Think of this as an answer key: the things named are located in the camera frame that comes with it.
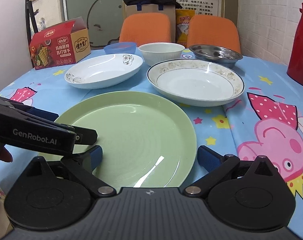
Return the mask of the yellow snack bag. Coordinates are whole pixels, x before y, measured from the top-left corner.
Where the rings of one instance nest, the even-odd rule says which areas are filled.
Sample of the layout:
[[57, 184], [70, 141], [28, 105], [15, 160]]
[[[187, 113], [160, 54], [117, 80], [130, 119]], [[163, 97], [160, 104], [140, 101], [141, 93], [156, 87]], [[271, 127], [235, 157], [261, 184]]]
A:
[[194, 10], [176, 9], [176, 43], [187, 46], [189, 23], [195, 15]]

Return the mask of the black metal rack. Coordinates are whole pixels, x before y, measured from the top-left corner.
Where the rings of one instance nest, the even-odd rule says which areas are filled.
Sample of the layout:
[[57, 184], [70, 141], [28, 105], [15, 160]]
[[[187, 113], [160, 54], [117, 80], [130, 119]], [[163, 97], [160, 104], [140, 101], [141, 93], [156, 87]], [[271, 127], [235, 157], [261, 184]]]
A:
[[33, 33], [38, 33], [38, 26], [36, 24], [35, 14], [31, 0], [25, 0], [25, 18], [26, 18], [26, 31], [27, 41], [30, 44]]

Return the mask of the green plate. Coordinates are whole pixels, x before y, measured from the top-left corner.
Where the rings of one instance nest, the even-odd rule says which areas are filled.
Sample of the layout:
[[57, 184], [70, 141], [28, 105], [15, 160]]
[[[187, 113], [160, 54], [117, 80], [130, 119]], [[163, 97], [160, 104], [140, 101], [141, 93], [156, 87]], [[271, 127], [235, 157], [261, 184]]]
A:
[[117, 190], [178, 187], [196, 158], [196, 134], [187, 114], [155, 94], [100, 94], [71, 107], [57, 122], [97, 132], [103, 158], [92, 173]]

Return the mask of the red cracker box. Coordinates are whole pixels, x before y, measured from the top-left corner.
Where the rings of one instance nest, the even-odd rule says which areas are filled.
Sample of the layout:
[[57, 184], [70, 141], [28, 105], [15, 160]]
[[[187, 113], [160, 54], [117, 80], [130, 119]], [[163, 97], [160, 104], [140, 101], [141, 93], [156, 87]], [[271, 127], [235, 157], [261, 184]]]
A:
[[67, 20], [35, 33], [29, 51], [36, 70], [79, 62], [91, 53], [83, 18]]

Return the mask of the right orange chair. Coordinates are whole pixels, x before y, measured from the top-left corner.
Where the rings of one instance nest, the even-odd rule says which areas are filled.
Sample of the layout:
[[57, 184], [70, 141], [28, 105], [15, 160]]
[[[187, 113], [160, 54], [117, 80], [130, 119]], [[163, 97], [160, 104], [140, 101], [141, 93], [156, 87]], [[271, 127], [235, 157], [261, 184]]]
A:
[[241, 53], [236, 25], [229, 19], [195, 15], [189, 23], [187, 48], [193, 45], [213, 45]]

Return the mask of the cartoon pig tablecloth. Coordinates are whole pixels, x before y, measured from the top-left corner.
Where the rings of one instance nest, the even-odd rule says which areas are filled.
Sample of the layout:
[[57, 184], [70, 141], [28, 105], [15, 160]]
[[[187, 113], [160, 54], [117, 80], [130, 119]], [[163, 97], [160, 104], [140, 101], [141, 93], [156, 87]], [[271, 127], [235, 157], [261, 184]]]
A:
[[[160, 95], [147, 80], [149, 66], [143, 63], [141, 70], [130, 79], [106, 89], [85, 90], [70, 86], [64, 80], [65, 72], [71, 67], [60, 66], [43, 70], [29, 70], [0, 91], [0, 96], [13, 98], [27, 97], [23, 103], [46, 111], [62, 114], [82, 100], [92, 96], [117, 90], [134, 90]], [[298, 113], [297, 133], [303, 139], [303, 87], [286, 74], [286, 67], [261, 59], [244, 57], [233, 68], [245, 83], [245, 92], [239, 100], [223, 107], [201, 108], [178, 103], [191, 119], [196, 131], [198, 146], [207, 147], [224, 155], [237, 155], [238, 147], [245, 142], [261, 142], [262, 133], [255, 132], [260, 120], [251, 107], [247, 92], [268, 97], [279, 102], [279, 107], [295, 105]], [[12, 153], [13, 164], [0, 162], [0, 188], [7, 193], [17, 177], [27, 166], [35, 152], [6, 146]], [[289, 228], [303, 239], [303, 192], [295, 192], [296, 210]]]

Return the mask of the blue plastic bowl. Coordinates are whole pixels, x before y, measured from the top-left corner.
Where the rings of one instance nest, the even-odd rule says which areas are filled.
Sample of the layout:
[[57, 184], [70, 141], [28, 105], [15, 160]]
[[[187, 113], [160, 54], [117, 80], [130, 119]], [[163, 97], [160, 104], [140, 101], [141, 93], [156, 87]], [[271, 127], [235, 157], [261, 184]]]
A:
[[118, 42], [104, 47], [105, 54], [134, 54], [135, 42]]

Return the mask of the stainless steel bowl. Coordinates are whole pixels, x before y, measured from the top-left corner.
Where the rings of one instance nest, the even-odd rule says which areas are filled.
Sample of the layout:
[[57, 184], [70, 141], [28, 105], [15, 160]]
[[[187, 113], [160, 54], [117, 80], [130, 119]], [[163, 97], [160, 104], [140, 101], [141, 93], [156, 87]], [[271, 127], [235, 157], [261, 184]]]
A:
[[197, 59], [214, 62], [228, 68], [233, 68], [243, 56], [231, 49], [213, 45], [193, 45], [189, 47]]

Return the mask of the white ribbed bowl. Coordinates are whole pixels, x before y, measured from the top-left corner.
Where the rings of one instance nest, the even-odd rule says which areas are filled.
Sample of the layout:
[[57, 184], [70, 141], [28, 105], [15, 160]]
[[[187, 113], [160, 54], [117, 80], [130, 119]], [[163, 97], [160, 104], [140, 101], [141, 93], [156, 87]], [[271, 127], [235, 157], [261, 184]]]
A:
[[155, 42], [138, 47], [145, 63], [153, 66], [157, 63], [179, 59], [185, 47], [177, 43]]

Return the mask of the red thermos jug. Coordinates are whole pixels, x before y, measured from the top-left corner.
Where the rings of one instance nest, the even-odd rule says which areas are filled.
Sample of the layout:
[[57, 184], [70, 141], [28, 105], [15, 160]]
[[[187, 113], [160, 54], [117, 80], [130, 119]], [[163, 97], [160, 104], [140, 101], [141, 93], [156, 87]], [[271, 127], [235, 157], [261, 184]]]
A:
[[301, 18], [296, 29], [287, 74], [303, 86], [303, 3], [299, 11]]

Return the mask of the orange chair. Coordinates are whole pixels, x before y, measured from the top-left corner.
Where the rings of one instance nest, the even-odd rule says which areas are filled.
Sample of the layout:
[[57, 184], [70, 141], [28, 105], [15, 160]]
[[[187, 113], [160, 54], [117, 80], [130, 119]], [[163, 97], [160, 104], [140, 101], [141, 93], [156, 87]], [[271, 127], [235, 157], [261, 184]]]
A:
[[128, 16], [122, 25], [119, 42], [134, 42], [137, 47], [155, 42], [171, 42], [170, 19], [159, 12]]
[[213, 45], [241, 53], [236, 25], [229, 19], [195, 15], [189, 23], [187, 48], [193, 45]]

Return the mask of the white floral oval plate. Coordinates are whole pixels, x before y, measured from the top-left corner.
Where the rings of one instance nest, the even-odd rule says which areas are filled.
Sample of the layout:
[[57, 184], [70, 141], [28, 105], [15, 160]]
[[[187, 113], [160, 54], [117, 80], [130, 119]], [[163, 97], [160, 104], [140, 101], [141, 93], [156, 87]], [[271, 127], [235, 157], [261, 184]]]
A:
[[143, 59], [134, 54], [109, 54], [79, 62], [65, 73], [65, 81], [80, 89], [115, 86], [138, 73]]

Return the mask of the white gold-rimmed plate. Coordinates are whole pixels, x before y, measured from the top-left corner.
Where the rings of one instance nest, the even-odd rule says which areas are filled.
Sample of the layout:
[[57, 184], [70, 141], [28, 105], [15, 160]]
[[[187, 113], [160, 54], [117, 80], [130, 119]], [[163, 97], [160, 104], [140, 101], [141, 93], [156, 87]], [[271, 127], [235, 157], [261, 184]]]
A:
[[197, 59], [157, 63], [147, 79], [163, 96], [196, 107], [216, 107], [238, 99], [245, 91], [241, 76], [223, 65]]

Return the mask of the cardboard box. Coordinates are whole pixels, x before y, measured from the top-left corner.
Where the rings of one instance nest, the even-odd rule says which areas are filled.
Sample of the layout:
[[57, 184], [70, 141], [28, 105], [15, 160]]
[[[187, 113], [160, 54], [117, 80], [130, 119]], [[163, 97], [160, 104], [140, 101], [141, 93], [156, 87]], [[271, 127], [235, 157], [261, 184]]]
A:
[[157, 5], [157, 4], [143, 4], [143, 5], [127, 5], [125, 18], [134, 14], [159, 12], [165, 14], [170, 20], [171, 42], [176, 40], [176, 9], [174, 5]]

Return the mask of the left orange chair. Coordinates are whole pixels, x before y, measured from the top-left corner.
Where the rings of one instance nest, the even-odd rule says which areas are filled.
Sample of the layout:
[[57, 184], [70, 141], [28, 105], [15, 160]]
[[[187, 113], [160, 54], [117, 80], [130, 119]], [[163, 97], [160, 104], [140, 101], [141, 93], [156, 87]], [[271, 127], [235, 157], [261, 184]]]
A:
[[171, 42], [170, 19], [159, 12], [128, 16], [122, 25], [119, 42], [134, 42], [137, 47], [155, 42]]

